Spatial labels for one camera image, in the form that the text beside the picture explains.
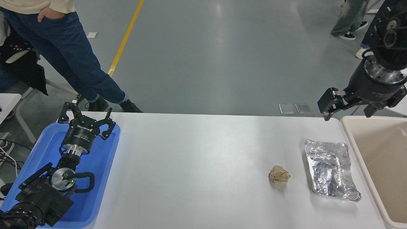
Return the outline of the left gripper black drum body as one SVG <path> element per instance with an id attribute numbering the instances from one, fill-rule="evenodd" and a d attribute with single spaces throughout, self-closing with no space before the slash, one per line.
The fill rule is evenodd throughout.
<path id="1" fill-rule="evenodd" d="M 91 150 L 96 136 L 100 133 L 97 120 L 83 116 L 70 121 L 70 127 L 61 143 L 62 148 L 78 145 L 83 150 Z"/>

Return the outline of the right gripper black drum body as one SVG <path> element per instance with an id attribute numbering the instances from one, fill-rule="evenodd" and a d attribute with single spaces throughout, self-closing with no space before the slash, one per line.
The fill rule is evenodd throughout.
<path id="1" fill-rule="evenodd" d="M 382 102 L 406 83 L 406 70 L 391 70 L 380 64 L 359 64 L 346 91 L 363 100 Z"/>

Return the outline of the person's hand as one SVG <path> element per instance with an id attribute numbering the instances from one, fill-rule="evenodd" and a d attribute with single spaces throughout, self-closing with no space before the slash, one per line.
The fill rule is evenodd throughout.
<path id="1" fill-rule="evenodd" d="M 42 9 L 37 17 L 38 22 L 42 22 L 44 18 L 48 19 L 61 19 L 65 16 L 65 13 L 55 11 L 51 9 L 49 6 Z"/>

